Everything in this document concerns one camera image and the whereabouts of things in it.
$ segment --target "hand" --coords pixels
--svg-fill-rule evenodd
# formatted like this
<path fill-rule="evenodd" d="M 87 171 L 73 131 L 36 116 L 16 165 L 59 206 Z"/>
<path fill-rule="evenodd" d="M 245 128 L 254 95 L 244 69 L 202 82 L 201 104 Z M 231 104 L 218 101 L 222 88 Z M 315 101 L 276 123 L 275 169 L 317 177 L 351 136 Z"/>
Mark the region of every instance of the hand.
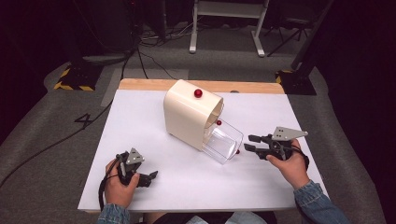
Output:
<path fill-rule="evenodd" d="M 291 140 L 291 146 L 298 150 L 301 148 L 297 139 Z M 293 151 L 291 157 L 286 161 L 281 161 L 271 155 L 266 156 L 266 159 L 280 170 L 280 173 L 282 173 L 283 177 L 285 177 L 294 189 L 299 189 L 309 182 L 309 177 L 305 170 L 304 158 L 300 153 Z"/>
<path fill-rule="evenodd" d="M 110 169 L 111 161 L 106 166 L 106 172 Z M 114 165 L 113 169 L 111 170 L 108 177 L 110 177 L 106 182 L 105 187 L 105 197 L 107 203 L 114 203 L 124 208 L 127 208 L 134 197 L 134 190 L 136 189 L 137 184 L 139 183 L 139 174 L 134 174 L 131 178 L 131 182 L 128 186 L 124 186 L 121 184 L 120 179 L 118 177 L 117 167 L 119 166 L 120 162 Z"/>

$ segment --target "transparent bin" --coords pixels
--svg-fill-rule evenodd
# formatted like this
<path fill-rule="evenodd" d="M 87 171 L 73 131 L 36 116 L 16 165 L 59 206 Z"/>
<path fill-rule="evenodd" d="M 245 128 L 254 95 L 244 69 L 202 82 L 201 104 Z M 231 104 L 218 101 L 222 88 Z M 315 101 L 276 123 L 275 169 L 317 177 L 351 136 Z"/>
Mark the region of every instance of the transparent bin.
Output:
<path fill-rule="evenodd" d="M 205 129 L 203 151 L 221 164 L 230 160 L 240 147 L 244 135 L 222 119 Z"/>

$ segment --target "floor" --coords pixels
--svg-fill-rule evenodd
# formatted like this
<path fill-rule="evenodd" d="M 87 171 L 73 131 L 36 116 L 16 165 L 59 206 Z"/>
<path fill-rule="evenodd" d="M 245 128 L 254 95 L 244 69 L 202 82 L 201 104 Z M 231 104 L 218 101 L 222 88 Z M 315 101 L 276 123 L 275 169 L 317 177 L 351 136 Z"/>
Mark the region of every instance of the floor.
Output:
<path fill-rule="evenodd" d="M 272 57 L 260 58 L 251 39 L 252 29 L 250 26 L 205 29 L 198 34 L 195 54 L 189 54 L 189 35 L 160 47 L 141 46 L 141 53 L 147 55 L 141 55 L 142 63 L 149 78 L 170 78 L 168 72 L 185 79 L 275 82 L 274 73 L 290 69 L 305 38 L 290 41 Z M 268 52 L 281 40 L 278 32 L 273 31 L 268 36 L 261 35 L 261 41 Z M 78 130 L 80 124 L 75 119 L 86 113 L 93 118 L 100 115 L 117 87 L 115 80 L 120 77 L 122 63 L 104 68 L 95 91 L 53 89 L 66 66 L 67 63 L 47 75 L 43 80 L 47 95 L 0 147 L 2 179 L 27 158 Z M 137 53 L 126 64 L 124 75 L 143 77 Z M 310 79 L 317 96 L 288 97 L 301 127 L 310 132 L 306 139 L 332 201 L 352 223 L 385 223 L 375 186 L 332 112 L 324 79 L 316 69 Z M 95 222 L 97 214 L 78 211 L 77 206 L 107 113 L 86 130 L 26 162 L 10 176 L 0 188 L 0 217 L 5 223 Z M 276 217 L 281 224 L 300 223 L 295 209 L 276 211 Z"/>

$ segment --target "red ball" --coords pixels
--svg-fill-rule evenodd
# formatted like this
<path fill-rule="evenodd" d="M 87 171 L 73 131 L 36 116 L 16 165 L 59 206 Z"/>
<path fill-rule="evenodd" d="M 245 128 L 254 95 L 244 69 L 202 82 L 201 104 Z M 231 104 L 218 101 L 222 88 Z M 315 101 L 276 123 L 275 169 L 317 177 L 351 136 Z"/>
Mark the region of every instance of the red ball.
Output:
<path fill-rule="evenodd" d="M 195 90 L 195 91 L 194 91 L 194 96 L 195 96 L 196 98 L 201 98 L 201 96 L 202 96 L 202 91 L 201 91 L 200 89 Z"/>

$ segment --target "wire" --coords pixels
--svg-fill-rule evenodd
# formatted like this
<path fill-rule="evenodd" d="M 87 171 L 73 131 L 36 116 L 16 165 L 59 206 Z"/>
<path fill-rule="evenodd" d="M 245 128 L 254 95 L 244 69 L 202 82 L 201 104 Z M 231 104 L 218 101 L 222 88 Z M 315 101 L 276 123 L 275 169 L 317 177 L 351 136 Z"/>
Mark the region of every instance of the wire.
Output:
<path fill-rule="evenodd" d="M 109 179 L 109 178 L 111 178 L 111 177 L 114 177 L 114 176 L 119 176 L 119 175 L 111 175 L 111 176 L 109 176 L 107 179 Z"/>
<path fill-rule="evenodd" d="M 121 79 L 123 79 L 124 76 L 124 70 L 125 70 L 125 66 L 128 63 L 129 59 L 132 56 L 132 52 L 128 54 L 127 58 L 125 59 L 125 62 L 122 66 L 122 71 L 121 71 Z M 4 184 L 6 183 L 6 181 L 15 173 L 17 172 L 24 164 L 26 164 L 28 161 L 31 161 L 32 159 L 34 159 L 35 157 L 37 157 L 38 155 L 40 155 L 41 153 L 49 150 L 52 147 L 55 147 L 59 144 L 61 144 L 62 142 L 66 141 L 67 139 L 73 137 L 74 135 L 78 134 L 79 132 L 85 130 L 87 127 L 89 127 L 91 124 L 93 124 L 95 121 L 97 121 L 109 108 L 110 106 L 113 104 L 113 100 L 111 100 L 111 102 L 105 107 L 105 109 L 103 109 L 97 116 L 96 118 L 94 118 L 93 120 L 90 120 L 90 122 L 86 122 L 84 123 L 83 127 L 81 127 L 80 129 L 78 129 L 77 131 L 67 135 L 65 138 L 53 143 L 52 145 L 49 145 L 48 147 L 45 147 L 44 149 L 41 149 L 40 151 L 38 151 L 37 153 L 35 153 L 33 156 L 27 158 L 26 160 L 24 160 L 23 162 L 21 162 L 17 167 L 15 167 L 11 172 L 8 173 L 8 175 L 2 180 L 1 184 L 0 184 L 0 189 L 4 186 Z"/>
<path fill-rule="evenodd" d="M 147 30 L 147 31 L 145 31 L 145 32 L 148 32 L 147 35 L 141 35 L 141 36 L 140 36 L 140 38 L 141 38 L 141 40 L 142 40 L 142 41 L 140 42 L 140 45 L 142 45 L 142 46 L 144 46 L 144 47 L 160 47 L 160 46 L 164 45 L 165 43 L 167 43 L 169 40 L 177 40 L 177 39 L 182 38 L 184 35 L 191 35 L 192 33 L 185 33 L 185 34 L 183 34 L 183 32 L 185 32 L 186 30 L 188 30 L 189 27 L 191 27 L 192 25 L 193 25 L 193 23 L 190 23 L 190 24 L 186 25 L 185 27 L 178 28 L 177 30 L 175 30 L 176 27 L 170 28 L 171 32 L 169 32 L 169 33 L 167 33 L 167 34 L 165 35 L 165 38 L 166 38 L 166 40 L 167 40 L 167 41 L 165 41 L 165 42 L 163 42 L 163 41 L 160 39 L 159 36 L 157 36 L 157 35 L 152 35 L 152 34 L 151 34 L 151 32 L 152 32 L 151 30 Z M 147 43 L 147 42 L 144 42 L 144 40 L 151 40 L 151 39 L 155 39 L 156 42 L 155 42 L 155 43 Z"/>
<path fill-rule="evenodd" d="M 155 62 L 155 60 L 154 60 L 154 58 L 153 57 L 151 57 L 151 56 L 148 56 L 147 54 L 144 54 L 144 53 L 142 53 L 142 52 L 139 52 L 139 54 L 142 54 L 143 56 L 146 56 L 146 57 L 148 57 L 148 58 L 150 58 L 152 61 L 154 61 Z M 158 64 L 157 62 L 155 62 L 158 66 L 160 66 L 161 67 L 161 69 L 163 70 L 163 71 L 165 71 L 165 73 L 169 76 L 169 77 L 171 77 L 172 79 L 177 79 L 177 78 L 174 78 L 174 77 L 172 77 L 167 71 L 166 71 L 166 69 L 165 68 L 163 68 L 160 64 Z"/>
<path fill-rule="evenodd" d="M 142 62 L 142 56 L 140 55 L 139 48 L 137 48 L 137 53 L 139 55 L 139 60 L 140 60 L 140 64 L 142 65 L 143 73 L 145 74 L 146 79 L 149 79 L 149 77 L 148 77 L 148 75 L 146 73 L 145 65 L 143 65 L 143 62 Z"/>
<path fill-rule="evenodd" d="M 117 160 L 114 160 L 113 163 L 111 163 L 109 169 L 106 171 L 105 177 L 103 178 L 103 180 L 100 182 L 100 185 L 99 185 L 98 199 L 99 199 L 99 206 L 100 206 L 100 210 L 101 210 L 101 211 L 103 211 L 103 208 L 105 207 L 105 203 L 104 203 L 104 200 L 103 200 L 103 193 L 104 193 L 105 190 L 106 190 L 106 182 L 107 182 L 107 180 L 108 180 L 109 178 L 111 178 L 111 177 L 113 177 L 113 176 L 116 176 L 116 175 L 113 175 L 113 176 L 111 176 L 111 177 L 108 177 L 108 175 L 111 173 L 111 171 L 113 170 L 113 168 L 114 168 L 114 166 L 116 165 L 116 163 L 117 163 Z"/>

